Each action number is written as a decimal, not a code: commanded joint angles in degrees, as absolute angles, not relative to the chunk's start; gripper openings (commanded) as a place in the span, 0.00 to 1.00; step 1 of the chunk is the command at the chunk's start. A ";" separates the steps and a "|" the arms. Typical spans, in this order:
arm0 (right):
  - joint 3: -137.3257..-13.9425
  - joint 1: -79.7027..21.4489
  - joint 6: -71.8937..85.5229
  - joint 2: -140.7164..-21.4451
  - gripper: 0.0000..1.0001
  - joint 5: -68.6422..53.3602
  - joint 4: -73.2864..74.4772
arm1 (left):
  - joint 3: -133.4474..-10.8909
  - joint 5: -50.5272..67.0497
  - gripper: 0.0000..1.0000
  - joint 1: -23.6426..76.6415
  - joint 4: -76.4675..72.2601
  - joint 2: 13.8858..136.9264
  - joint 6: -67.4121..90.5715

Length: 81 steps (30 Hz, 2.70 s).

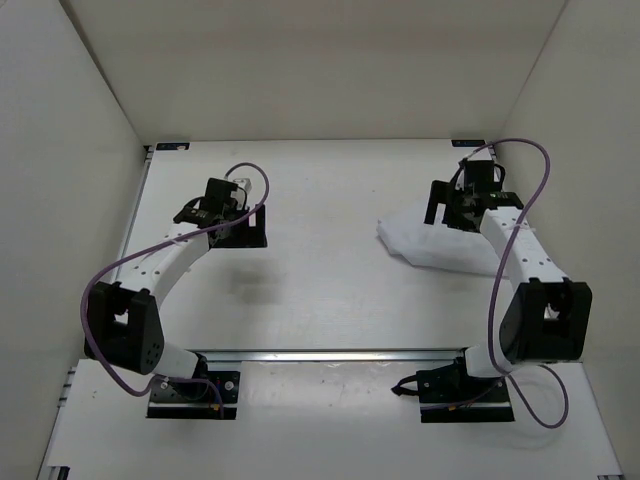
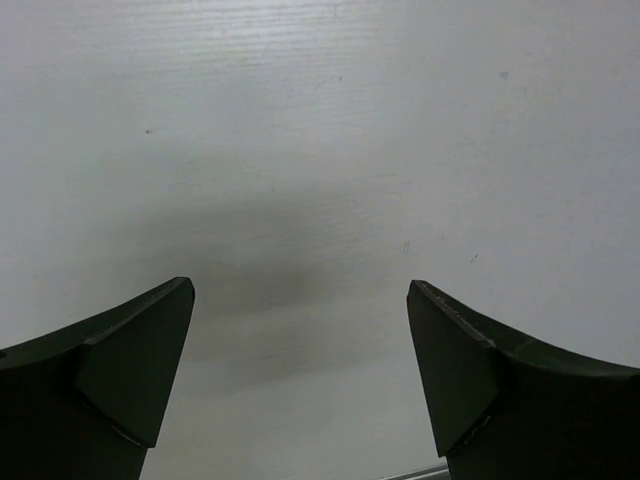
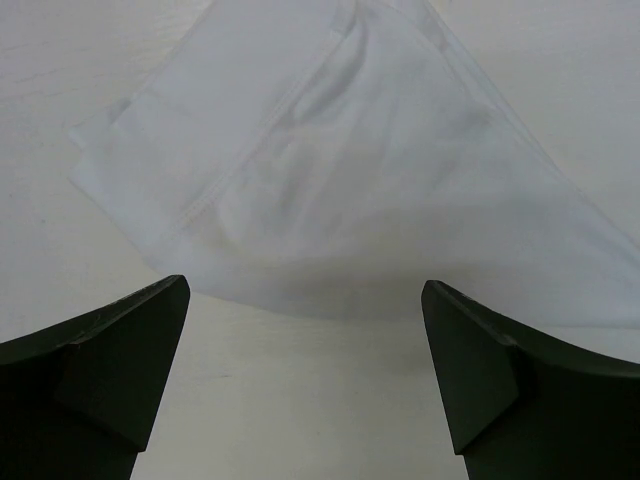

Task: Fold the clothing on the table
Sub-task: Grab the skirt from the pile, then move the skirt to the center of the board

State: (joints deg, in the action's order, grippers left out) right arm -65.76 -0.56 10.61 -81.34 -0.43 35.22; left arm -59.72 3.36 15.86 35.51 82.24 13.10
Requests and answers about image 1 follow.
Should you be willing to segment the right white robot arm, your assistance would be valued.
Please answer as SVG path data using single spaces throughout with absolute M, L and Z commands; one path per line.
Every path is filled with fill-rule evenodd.
M 482 235 L 499 258 L 498 275 L 514 290 L 501 320 L 491 319 L 485 344 L 464 352 L 465 365 L 448 376 L 449 391 L 471 400 L 484 378 L 523 363 L 575 361 L 582 356 L 592 291 L 550 258 L 526 219 L 517 194 L 504 190 L 505 169 L 493 160 L 460 162 L 448 181 L 431 184 L 424 221 Z

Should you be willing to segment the white skirt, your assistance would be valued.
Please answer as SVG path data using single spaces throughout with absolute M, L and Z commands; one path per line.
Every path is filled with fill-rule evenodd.
M 390 255 L 414 267 L 493 277 L 499 258 L 478 233 L 448 228 L 439 206 L 434 224 L 425 224 L 426 200 L 419 200 L 378 219 L 376 231 Z

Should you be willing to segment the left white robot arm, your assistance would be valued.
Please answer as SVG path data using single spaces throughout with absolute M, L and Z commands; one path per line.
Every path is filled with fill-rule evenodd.
M 169 343 L 160 307 L 187 270 L 212 249 L 264 248 L 266 209 L 249 208 L 248 178 L 211 178 L 205 193 L 174 216 L 166 247 L 141 256 L 112 283 L 88 294 L 88 327 L 108 365 L 141 375 L 174 378 L 188 398 L 208 389 L 204 357 Z

